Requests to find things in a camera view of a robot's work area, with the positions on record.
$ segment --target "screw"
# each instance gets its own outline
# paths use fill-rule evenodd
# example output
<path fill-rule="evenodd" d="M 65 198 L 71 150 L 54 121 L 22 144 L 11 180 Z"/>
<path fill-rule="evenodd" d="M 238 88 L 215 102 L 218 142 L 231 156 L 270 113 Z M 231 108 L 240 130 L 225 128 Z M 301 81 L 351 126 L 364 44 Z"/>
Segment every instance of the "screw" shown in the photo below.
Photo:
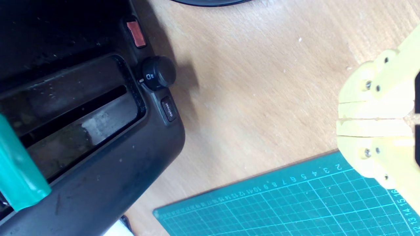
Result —
<path fill-rule="evenodd" d="M 366 88 L 368 89 L 368 90 L 370 90 L 370 86 L 372 85 L 372 81 L 371 80 L 369 80 L 368 82 L 366 82 Z"/>
<path fill-rule="evenodd" d="M 370 149 L 365 149 L 365 156 L 367 157 L 367 158 L 369 158 L 369 157 L 371 157 L 372 156 L 372 152 L 370 151 Z"/>

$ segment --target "cutting mat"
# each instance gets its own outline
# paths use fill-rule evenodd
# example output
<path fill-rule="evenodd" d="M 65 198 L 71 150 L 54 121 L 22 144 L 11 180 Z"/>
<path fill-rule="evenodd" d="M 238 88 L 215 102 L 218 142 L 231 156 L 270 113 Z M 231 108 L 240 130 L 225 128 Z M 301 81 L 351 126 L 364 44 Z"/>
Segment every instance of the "cutting mat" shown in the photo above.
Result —
<path fill-rule="evenodd" d="M 339 152 L 158 208 L 172 236 L 420 235 L 396 190 L 357 173 Z"/>

